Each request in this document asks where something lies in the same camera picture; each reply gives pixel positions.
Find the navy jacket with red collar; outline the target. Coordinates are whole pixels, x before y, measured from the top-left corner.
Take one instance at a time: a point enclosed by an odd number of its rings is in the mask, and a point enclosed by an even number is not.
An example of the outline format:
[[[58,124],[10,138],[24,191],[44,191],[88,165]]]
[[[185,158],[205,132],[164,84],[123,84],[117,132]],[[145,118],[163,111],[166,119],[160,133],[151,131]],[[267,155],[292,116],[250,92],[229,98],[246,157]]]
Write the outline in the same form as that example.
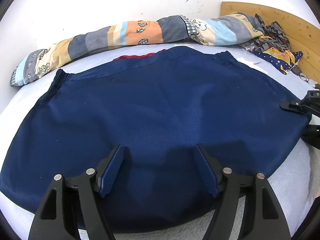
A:
[[[174,47],[78,74],[58,70],[20,124],[1,170],[1,192],[35,212],[56,174],[73,177],[121,145],[124,159],[102,201],[114,232],[176,226],[208,213],[197,145],[242,175],[271,176],[311,117],[281,109],[296,96],[229,52]]]

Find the wooden headboard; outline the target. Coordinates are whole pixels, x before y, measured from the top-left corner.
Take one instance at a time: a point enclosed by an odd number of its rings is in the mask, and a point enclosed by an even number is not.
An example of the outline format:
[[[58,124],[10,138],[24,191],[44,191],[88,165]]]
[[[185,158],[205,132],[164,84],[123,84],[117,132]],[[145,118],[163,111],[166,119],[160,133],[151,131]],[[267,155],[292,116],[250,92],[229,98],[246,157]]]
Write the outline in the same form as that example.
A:
[[[260,4],[244,2],[222,2],[220,15],[228,15],[232,12],[243,12],[248,15],[260,15],[269,25],[277,21],[287,35],[292,50],[302,51],[303,57],[298,66],[308,78],[319,82],[320,63],[320,31],[313,24],[291,13]]]

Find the patterned yellow navy cloth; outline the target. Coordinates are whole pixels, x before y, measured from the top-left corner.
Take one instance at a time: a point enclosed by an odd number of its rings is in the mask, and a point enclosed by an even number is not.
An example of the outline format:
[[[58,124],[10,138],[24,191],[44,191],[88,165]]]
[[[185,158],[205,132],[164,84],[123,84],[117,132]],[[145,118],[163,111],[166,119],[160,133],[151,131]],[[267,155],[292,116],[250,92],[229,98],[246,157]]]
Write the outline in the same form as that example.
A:
[[[240,44],[240,47],[255,56],[269,62],[282,74],[292,72],[313,89],[319,89],[319,83],[303,74],[298,64],[303,57],[302,51],[293,51],[282,27],[276,21],[266,25],[258,14],[254,16],[261,24],[264,35]]]

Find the patchwork rolled quilt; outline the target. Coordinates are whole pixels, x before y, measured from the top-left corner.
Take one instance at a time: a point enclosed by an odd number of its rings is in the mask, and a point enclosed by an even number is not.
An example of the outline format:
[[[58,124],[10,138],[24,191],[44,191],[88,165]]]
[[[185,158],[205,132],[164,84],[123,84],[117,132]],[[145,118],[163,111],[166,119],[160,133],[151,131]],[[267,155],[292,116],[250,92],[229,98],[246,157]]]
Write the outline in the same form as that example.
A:
[[[263,34],[262,24],[241,12],[206,20],[175,15],[157,21],[127,21],[33,51],[14,69],[10,85],[22,87],[71,61],[100,51],[188,39],[204,46],[228,46]]]

